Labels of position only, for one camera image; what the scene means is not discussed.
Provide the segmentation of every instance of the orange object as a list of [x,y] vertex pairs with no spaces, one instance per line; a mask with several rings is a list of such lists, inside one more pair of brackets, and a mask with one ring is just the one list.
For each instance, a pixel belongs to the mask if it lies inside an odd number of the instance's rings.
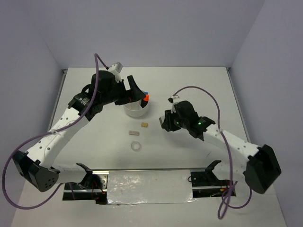
[[145,98],[143,100],[148,102],[149,99],[150,99],[150,95],[145,95]]

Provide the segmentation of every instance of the small wooden block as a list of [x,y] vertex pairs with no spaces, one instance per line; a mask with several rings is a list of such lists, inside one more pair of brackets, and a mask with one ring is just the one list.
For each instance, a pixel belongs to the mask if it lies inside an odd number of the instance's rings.
[[138,131],[129,131],[128,134],[133,135],[133,136],[139,136],[140,132],[138,132]]
[[142,122],[142,123],[141,123],[141,127],[147,128],[147,126],[148,126],[148,123],[145,123],[145,122]]

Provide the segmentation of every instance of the cable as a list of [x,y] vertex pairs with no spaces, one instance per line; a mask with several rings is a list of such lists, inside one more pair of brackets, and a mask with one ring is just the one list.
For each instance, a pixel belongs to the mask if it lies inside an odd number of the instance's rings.
[[[218,124],[218,128],[220,129],[220,128],[221,128],[221,124],[220,124],[220,115],[221,115],[221,112],[220,112],[219,104],[218,104],[217,100],[215,99],[215,97],[214,97],[212,94],[210,94],[208,91],[206,91],[205,89],[200,88],[200,87],[196,87],[196,86],[186,86],[186,87],[183,87],[183,88],[179,89],[177,92],[175,92],[175,93],[173,94],[173,96],[175,96],[175,95],[178,94],[180,91],[182,91],[182,90],[184,90],[184,89],[187,89],[187,88],[196,88],[196,89],[199,89],[199,90],[201,90],[201,91],[204,91],[205,93],[207,93],[207,94],[213,99],[214,103],[216,104],[217,111],[218,111],[217,124]],[[222,200],[222,202],[221,202],[221,204],[220,204],[220,206],[219,206],[219,209],[218,209],[218,219],[221,220],[221,219],[224,218],[227,209],[228,209],[229,207],[230,207],[230,208],[233,208],[232,206],[229,205],[229,203],[230,203],[230,201],[231,201],[232,191],[233,191],[235,185],[237,184],[237,182],[235,182],[234,185],[233,185],[233,183],[232,183],[232,173],[233,173],[233,169],[232,169],[232,153],[231,153],[231,149],[230,149],[230,147],[229,147],[228,141],[227,141],[227,139],[226,139],[226,137],[225,137],[223,131],[220,131],[220,134],[222,135],[222,138],[223,138],[224,143],[225,143],[225,145],[226,145],[227,153],[228,153],[228,157],[229,157],[229,164],[230,164],[229,189],[225,191],[225,192],[227,192],[227,195],[226,195],[226,196],[224,197],[224,199]],[[250,196],[249,200],[248,200],[242,207],[245,207],[245,206],[249,203],[250,199],[251,199],[251,196]],[[223,210],[223,212],[222,212],[222,214],[221,214],[221,209],[222,209],[222,206],[223,206],[224,204],[225,204],[226,206],[224,207],[224,210]]]
[[70,186],[70,189],[71,189],[72,198],[73,198],[74,200],[76,200],[75,193],[74,193],[74,189],[72,188],[71,182],[69,182],[68,185]]
[[99,61],[101,62],[101,64],[108,70],[109,67],[106,66],[106,64],[102,61],[102,59],[99,57],[99,55],[97,55],[97,58],[99,59]]
[[[64,126],[60,129],[57,129],[56,131],[57,132],[60,132],[60,131],[63,131],[65,129],[68,129],[72,126],[74,126],[76,123],[78,123],[85,115],[86,113],[89,111],[89,109],[91,108],[91,106],[93,105],[93,102],[94,102],[94,99],[96,97],[96,93],[97,93],[97,88],[98,88],[98,82],[99,82],[99,64],[98,64],[98,59],[101,61],[101,63],[104,65],[104,67],[107,67],[104,62],[100,59],[99,55],[95,54],[94,55],[95,57],[95,64],[96,64],[96,82],[95,82],[95,87],[94,87],[94,92],[93,92],[93,96],[91,98],[91,101],[89,102],[89,105],[88,107],[85,109],[85,111],[83,112],[83,114],[77,119],[75,120],[73,123],[67,125],[67,126]],[[34,136],[26,141],[24,141],[23,143],[21,143],[12,153],[11,155],[9,156],[8,160],[6,161],[5,165],[4,165],[4,168],[3,168],[3,172],[2,172],[2,191],[3,191],[3,194],[4,194],[4,197],[5,199],[10,203],[10,205],[12,205],[13,207],[16,207],[18,209],[22,209],[22,210],[31,210],[31,209],[35,209],[35,208],[38,208],[42,205],[44,205],[46,202],[48,202],[53,196],[54,194],[58,191],[59,187],[62,185],[62,184],[59,184],[58,187],[55,189],[55,191],[50,195],[50,197],[48,197],[45,201],[39,203],[38,205],[35,205],[35,206],[32,206],[32,207],[23,207],[23,206],[19,206],[18,204],[14,203],[9,195],[7,194],[7,191],[6,191],[6,188],[5,188],[5,176],[6,176],[6,171],[7,171],[7,168],[9,166],[9,162],[11,161],[11,159],[13,158],[13,156],[18,152],[18,150],[20,148],[22,148],[24,145],[28,144],[29,142],[33,141],[33,140],[36,140],[36,139],[40,139],[44,136],[48,136],[48,135],[51,135],[52,132],[46,132],[44,134],[41,134],[41,135],[37,135],[37,136]]]
[[222,202],[223,202],[226,206],[228,206],[228,207],[230,207],[230,208],[232,208],[232,209],[241,209],[241,208],[243,208],[243,207],[246,207],[247,204],[249,204],[249,202],[250,202],[250,200],[251,200],[251,197],[252,197],[252,189],[250,188],[250,195],[249,195],[249,197],[248,197],[246,203],[244,203],[242,206],[234,207],[234,206],[231,206],[231,205],[229,205],[229,204],[227,204],[227,203],[225,202],[225,200],[226,200],[226,197],[225,197],[226,192],[227,192],[227,191],[224,191],[224,192],[222,193],[222,195],[221,195]]

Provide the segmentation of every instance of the black plastic cap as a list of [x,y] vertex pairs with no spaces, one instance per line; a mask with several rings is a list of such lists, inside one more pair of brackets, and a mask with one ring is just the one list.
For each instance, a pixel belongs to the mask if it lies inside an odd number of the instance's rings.
[[34,162],[27,156],[27,153],[22,151],[17,151],[16,154],[14,154],[13,161],[20,175],[41,192],[52,188],[59,178],[56,170],[50,170],[40,166],[39,161]]
[[255,192],[264,194],[281,175],[281,168],[273,149],[264,145],[255,156],[249,156],[244,171],[245,182]]

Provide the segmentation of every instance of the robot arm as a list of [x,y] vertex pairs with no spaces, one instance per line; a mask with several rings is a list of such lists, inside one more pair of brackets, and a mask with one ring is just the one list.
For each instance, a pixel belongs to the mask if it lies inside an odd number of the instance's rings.
[[[199,117],[192,104],[180,100],[178,96],[171,97],[169,101],[172,103],[172,109],[166,110],[164,116],[160,118],[161,127],[166,131],[184,128],[194,138],[209,142],[225,151],[226,145],[221,135],[223,131],[231,153],[246,167],[243,172],[245,182],[255,192],[264,194],[281,174],[279,163],[270,146],[260,147],[219,129],[213,120]],[[215,168],[214,166],[213,173],[216,175],[216,172],[220,171],[216,171]]]
[[112,102],[116,105],[125,105],[145,97],[132,76],[127,77],[130,89],[126,90],[120,76],[121,69],[122,65],[118,62],[112,65],[108,71],[99,71],[97,94],[93,105],[77,124],[66,130],[56,131],[73,123],[83,114],[93,95],[96,74],[92,76],[91,84],[86,85],[81,93],[74,96],[69,102],[64,114],[51,128],[52,134],[43,137],[26,152],[18,151],[13,156],[19,173],[39,191],[45,192],[55,183],[76,182],[85,185],[87,181],[92,180],[94,177],[92,171],[81,163],[73,166],[53,166],[53,162],[70,139],[97,113],[100,113],[104,105]]

